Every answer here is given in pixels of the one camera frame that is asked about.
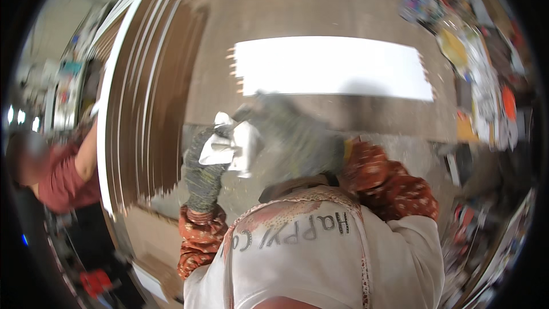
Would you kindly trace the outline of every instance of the wall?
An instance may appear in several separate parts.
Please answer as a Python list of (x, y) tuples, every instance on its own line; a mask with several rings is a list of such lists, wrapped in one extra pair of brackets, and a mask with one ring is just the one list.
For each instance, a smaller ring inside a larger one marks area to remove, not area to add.
[(117, 0), (47, 0), (25, 43), (22, 64), (59, 60), (87, 13), (110, 1)]

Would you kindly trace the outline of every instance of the white cloth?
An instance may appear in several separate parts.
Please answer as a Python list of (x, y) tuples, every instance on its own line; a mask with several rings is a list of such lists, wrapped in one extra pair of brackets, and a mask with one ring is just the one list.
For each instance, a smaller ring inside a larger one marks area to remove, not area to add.
[(247, 121), (237, 123), (227, 113), (218, 112), (215, 127), (232, 128), (229, 138), (212, 134), (204, 144), (198, 162), (201, 165), (230, 163), (228, 171), (238, 171), (238, 177), (249, 178), (250, 166), (261, 150), (260, 134)]
[[(385, 223), (366, 207), (362, 216), (370, 308), (436, 308), (444, 281), (436, 223), (423, 216)], [(362, 307), (358, 227), (339, 204), (271, 204), (238, 224), (231, 248), (235, 308), (253, 308), (274, 296), (319, 308)], [(224, 267), (220, 250), (212, 264), (190, 275), (185, 308), (224, 307)]]

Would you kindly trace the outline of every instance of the hair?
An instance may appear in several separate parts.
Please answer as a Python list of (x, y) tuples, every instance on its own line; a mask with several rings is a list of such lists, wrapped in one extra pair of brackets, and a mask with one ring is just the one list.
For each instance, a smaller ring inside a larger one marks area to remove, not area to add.
[(21, 181), (21, 155), (26, 148), (26, 132), (15, 132), (10, 134), (8, 147), (5, 151), (5, 162), (8, 168), (8, 174), (18, 187), (22, 187)]

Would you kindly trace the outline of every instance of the work glove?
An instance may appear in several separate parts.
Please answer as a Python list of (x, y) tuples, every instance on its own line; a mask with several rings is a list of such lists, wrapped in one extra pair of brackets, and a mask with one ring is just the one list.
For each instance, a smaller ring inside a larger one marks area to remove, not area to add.
[(212, 134), (227, 138), (229, 131), (224, 126), (209, 127), (196, 134), (185, 155), (185, 183), (189, 190), (187, 207), (198, 213), (212, 212), (221, 190), (221, 176), (229, 164), (201, 165), (198, 160), (202, 148)]
[(301, 113), (281, 95), (259, 93), (257, 101), (261, 108), (238, 110), (234, 119), (248, 120), (261, 134), (266, 148), (279, 149), (272, 169), (277, 182), (341, 172), (347, 144), (343, 136)]

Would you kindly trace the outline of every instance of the white board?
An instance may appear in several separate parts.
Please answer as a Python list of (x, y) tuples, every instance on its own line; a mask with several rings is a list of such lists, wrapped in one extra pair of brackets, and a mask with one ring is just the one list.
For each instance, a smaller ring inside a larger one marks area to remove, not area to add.
[(415, 48), (363, 38), (302, 36), (235, 45), (243, 95), (342, 94), (433, 101)]

